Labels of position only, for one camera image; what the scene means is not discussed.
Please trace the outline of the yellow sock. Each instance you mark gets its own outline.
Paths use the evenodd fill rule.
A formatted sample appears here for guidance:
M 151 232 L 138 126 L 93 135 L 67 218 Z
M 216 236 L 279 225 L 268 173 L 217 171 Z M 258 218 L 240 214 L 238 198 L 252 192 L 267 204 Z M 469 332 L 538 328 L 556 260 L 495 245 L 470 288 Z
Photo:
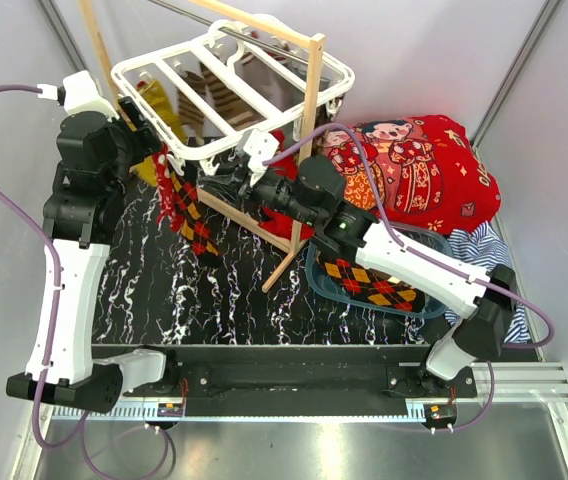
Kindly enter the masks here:
M 147 76 L 137 83 L 136 89 L 151 108 L 170 127 L 172 132 L 182 142 L 185 142 L 187 136 L 184 132 L 181 120 L 175 113 L 168 94 L 161 83 L 157 79 Z M 155 167 L 151 157 L 147 157 L 143 162 L 135 165 L 133 172 L 140 180 L 151 187 L 157 186 Z

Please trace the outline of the white plastic clip hanger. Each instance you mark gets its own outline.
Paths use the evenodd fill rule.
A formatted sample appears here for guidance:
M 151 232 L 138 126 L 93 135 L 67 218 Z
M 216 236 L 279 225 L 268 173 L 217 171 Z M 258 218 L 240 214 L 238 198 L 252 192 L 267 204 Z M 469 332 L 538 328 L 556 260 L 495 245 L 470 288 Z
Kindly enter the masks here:
M 309 87 L 300 70 L 272 56 L 257 43 L 251 26 L 220 19 L 189 41 L 123 60 L 110 75 L 121 93 L 130 96 L 155 129 L 168 151 L 164 159 L 177 173 L 187 162 L 202 162 L 234 148 L 248 132 L 271 132 L 292 124 L 301 127 Z M 221 134 L 209 143 L 189 146 L 165 121 L 159 108 L 147 101 L 133 75 L 159 72 L 177 91 L 172 106 L 181 122 L 198 137 L 205 124 Z

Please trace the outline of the red patterned sock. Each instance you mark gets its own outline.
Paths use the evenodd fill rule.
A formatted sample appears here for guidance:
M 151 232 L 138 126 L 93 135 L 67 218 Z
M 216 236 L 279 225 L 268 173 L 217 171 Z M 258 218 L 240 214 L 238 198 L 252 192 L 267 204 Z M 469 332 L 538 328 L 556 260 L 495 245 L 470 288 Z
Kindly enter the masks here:
M 168 160 L 168 148 L 152 155 L 157 191 L 160 199 L 160 213 L 158 223 L 168 220 L 170 229 L 177 232 L 182 224 L 182 217 L 175 207 L 175 190 L 171 180 L 170 162 Z

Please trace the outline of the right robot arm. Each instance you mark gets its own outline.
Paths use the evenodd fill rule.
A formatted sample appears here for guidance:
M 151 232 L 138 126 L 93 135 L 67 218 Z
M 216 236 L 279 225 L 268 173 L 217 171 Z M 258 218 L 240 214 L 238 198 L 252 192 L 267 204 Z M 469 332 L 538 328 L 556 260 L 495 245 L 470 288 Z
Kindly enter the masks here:
M 417 374 L 427 395 L 444 394 L 472 363 L 499 359 L 516 310 L 513 269 L 471 265 L 386 227 L 345 200 L 346 181 L 327 158 L 303 161 L 293 179 L 234 161 L 200 184 L 235 207 L 252 202 L 305 224 L 322 252 L 395 276 L 452 309 L 459 321 L 430 348 Z

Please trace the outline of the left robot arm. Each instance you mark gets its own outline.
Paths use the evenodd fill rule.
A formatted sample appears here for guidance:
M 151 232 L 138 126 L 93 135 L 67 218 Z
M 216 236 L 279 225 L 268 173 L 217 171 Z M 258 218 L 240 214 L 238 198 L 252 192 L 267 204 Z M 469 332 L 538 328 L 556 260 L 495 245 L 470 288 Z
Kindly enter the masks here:
M 92 355 L 98 286 L 124 212 L 129 170 L 162 146 L 131 98 L 118 105 L 115 115 L 86 107 L 60 125 L 60 161 L 43 207 L 42 312 L 24 372 L 6 382 L 10 397 L 105 414 L 139 387 L 167 396 L 179 386 L 176 356 L 165 349 Z

